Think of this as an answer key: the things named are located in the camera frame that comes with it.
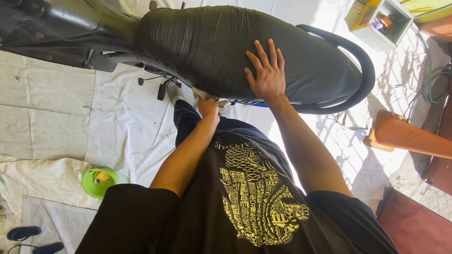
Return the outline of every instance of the green plastic container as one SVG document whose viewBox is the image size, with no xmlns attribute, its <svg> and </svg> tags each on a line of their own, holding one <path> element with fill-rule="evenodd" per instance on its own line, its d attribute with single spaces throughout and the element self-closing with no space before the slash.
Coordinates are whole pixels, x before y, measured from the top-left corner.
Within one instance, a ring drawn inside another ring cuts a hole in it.
<svg viewBox="0 0 452 254">
<path fill-rule="evenodd" d="M 101 183 L 96 183 L 94 174 L 96 172 L 105 172 L 110 176 L 110 179 Z M 107 189 L 118 182 L 118 174 L 110 168 L 90 169 L 83 173 L 82 188 L 90 196 L 98 199 L 103 199 Z"/>
</svg>

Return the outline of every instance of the black pants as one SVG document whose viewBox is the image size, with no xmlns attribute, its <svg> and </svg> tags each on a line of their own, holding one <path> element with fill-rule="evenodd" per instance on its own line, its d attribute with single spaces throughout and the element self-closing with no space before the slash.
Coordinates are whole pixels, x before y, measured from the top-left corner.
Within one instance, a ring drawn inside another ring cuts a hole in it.
<svg viewBox="0 0 452 254">
<path fill-rule="evenodd" d="M 184 100 L 176 101 L 176 105 L 174 105 L 174 125 L 177 128 L 176 147 L 192 133 L 200 120 L 201 117 L 192 105 Z M 247 130 L 248 132 L 255 133 L 256 136 L 267 138 L 251 124 L 237 119 L 221 117 L 216 132 L 230 132 L 233 130 Z"/>
</svg>

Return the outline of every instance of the wrinkled vinyl seat cover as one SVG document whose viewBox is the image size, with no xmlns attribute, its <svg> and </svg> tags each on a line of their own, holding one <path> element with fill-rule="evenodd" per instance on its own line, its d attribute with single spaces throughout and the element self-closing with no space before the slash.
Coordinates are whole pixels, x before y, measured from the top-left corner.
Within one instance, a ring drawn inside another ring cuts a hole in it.
<svg viewBox="0 0 452 254">
<path fill-rule="evenodd" d="M 257 55 L 254 41 L 268 52 L 272 38 L 285 60 L 286 96 L 292 104 L 329 102 L 360 86 L 347 57 L 324 39 L 271 15 L 234 6 L 148 12 L 137 30 L 143 51 L 162 69 L 188 85 L 223 98 L 259 101 L 244 69 Z"/>
</svg>

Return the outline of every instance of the motorcycle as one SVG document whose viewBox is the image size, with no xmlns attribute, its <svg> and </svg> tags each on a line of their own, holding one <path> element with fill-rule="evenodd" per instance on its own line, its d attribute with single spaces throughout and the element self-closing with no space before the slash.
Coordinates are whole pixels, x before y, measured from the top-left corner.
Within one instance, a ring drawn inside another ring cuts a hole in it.
<svg viewBox="0 0 452 254">
<path fill-rule="evenodd" d="M 160 100 L 169 82 L 183 82 L 233 103 L 267 107 L 243 70 L 253 70 L 245 51 L 257 54 L 254 40 L 269 38 L 284 55 L 285 94 L 299 113 L 344 111 L 375 84 L 372 61 L 355 43 L 255 10 L 183 6 L 139 18 L 104 0 L 0 0 L 0 50 L 98 71 L 113 72 L 118 63 L 143 68 L 167 78 Z"/>
</svg>

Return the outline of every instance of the black flip-flop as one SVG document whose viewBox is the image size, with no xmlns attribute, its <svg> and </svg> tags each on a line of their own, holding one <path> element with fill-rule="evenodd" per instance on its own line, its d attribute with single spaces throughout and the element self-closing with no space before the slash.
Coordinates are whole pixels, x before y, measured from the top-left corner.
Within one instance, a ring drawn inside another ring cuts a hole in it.
<svg viewBox="0 0 452 254">
<path fill-rule="evenodd" d="M 23 241 L 30 236 L 39 235 L 41 233 L 41 228 L 37 226 L 30 227 L 16 227 L 11 229 L 6 237 L 11 241 Z"/>
<path fill-rule="evenodd" d="M 63 243 L 54 243 L 51 245 L 37 247 L 32 251 L 32 254 L 54 254 L 63 249 Z"/>
</svg>

